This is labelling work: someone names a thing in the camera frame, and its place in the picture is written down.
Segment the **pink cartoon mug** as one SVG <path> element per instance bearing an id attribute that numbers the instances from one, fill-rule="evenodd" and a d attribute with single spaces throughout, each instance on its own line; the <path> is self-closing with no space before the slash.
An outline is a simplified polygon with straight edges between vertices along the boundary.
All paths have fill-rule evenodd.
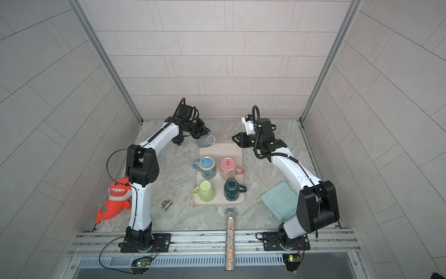
<path id="1" fill-rule="evenodd" d="M 235 179 L 236 176 L 243 175 L 244 169 L 237 165 L 236 160 L 225 157 L 220 162 L 220 176 L 223 180 Z"/>

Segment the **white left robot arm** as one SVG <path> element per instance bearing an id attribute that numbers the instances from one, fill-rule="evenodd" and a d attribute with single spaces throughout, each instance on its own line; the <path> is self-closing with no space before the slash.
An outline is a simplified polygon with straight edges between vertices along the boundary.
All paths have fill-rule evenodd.
<path id="1" fill-rule="evenodd" d="M 126 228 L 124 241 L 118 246 L 122 252 L 148 251 L 154 246 L 151 220 L 151 193 L 153 183 L 160 173 L 157 155 L 170 142 L 180 145 L 188 133 L 200 148 L 216 142 L 210 129 L 199 118 L 199 111 L 182 98 L 173 116 L 149 139 L 127 148 L 125 175 L 132 187 L 131 220 Z"/>

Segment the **grey mug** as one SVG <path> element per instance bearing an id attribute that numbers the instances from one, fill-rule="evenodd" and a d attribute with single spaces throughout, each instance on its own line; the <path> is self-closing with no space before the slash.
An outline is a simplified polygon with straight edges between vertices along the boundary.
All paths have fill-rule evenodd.
<path id="1" fill-rule="evenodd" d="M 195 143 L 199 148 L 207 148 L 216 143 L 215 136 L 207 133 L 195 139 Z"/>

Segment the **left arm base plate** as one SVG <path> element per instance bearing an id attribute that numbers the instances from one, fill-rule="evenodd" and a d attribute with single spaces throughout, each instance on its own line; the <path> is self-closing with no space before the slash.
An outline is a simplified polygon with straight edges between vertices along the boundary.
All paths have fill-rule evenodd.
<path id="1" fill-rule="evenodd" d="M 131 237 L 130 240 L 125 238 L 124 242 L 118 244 L 118 247 L 121 253 L 162 253 L 168 252 L 170 241 L 171 234 L 155 233 L 141 238 Z"/>

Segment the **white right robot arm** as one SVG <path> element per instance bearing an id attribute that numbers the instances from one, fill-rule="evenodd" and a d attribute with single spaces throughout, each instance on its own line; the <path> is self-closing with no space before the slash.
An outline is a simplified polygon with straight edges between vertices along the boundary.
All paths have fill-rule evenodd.
<path id="1" fill-rule="evenodd" d="M 258 159 L 268 159 L 298 190 L 296 214 L 279 226 L 276 237 L 279 244 L 291 249 L 304 240 L 304 235 L 338 222 L 340 214 L 333 183 L 322 181 L 302 166 L 288 146 L 275 138 L 275 125 L 269 119 L 246 115 L 242 123 L 246 131 L 232 140 L 241 148 L 252 148 Z"/>

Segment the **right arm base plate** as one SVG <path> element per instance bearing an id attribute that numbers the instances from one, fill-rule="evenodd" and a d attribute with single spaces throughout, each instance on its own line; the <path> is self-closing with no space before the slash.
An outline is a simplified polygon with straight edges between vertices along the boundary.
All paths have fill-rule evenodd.
<path id="1" fill-rule="evenodd" d="M 310 242 L 306 234 L 289 238 L 285 232 L 260 232 L 256 238 L 261 241 L 265 251 L 307 251 L 310 250 Z"/>

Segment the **black mug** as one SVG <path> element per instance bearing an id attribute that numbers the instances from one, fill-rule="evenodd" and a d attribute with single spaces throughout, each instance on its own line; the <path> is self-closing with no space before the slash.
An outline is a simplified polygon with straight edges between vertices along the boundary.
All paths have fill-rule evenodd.
<path id="1" fill-rule="evenodd" d="M 176 145 L 178 145 L 178 146 L 181 146 L 181 144 L 183 143 L 183 141 L 184 141 L 184 135 L 183 135 L 183 133 L 179 133 L 179 135 L 177 135 L 176 137 L 174 137 L 171 141 L 172 141 L 172 143 L 174 143 L 174 144 L 176 144 Z"/>

